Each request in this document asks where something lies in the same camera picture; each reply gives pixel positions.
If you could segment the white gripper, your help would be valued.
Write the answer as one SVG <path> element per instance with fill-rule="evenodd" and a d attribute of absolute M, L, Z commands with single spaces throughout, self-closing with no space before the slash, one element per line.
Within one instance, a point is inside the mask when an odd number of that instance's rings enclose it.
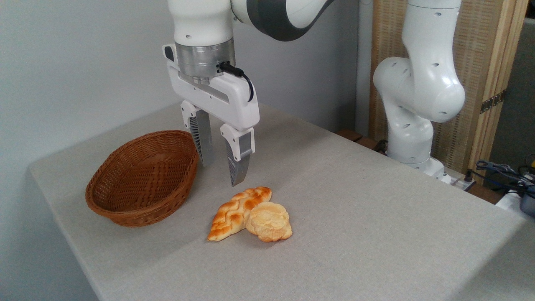
<path fill-rule="evenodd" d="M 252 127 L 260 121 L 256 96 L 249 101 L 248 82 L 229 73 L 211 78 L 206 84 L 195 82 L 180 71 L 175 45 L 164 45 L 163 54 L 172 87 L 184 100 L 180 105 L 182 118 L 203 166 L 214 162 L 209 114 L 225 123 L 220 132 L 226 143 L 231 185 L 237 186 L 246 178 L 250 157 L 255 152 Z"/>

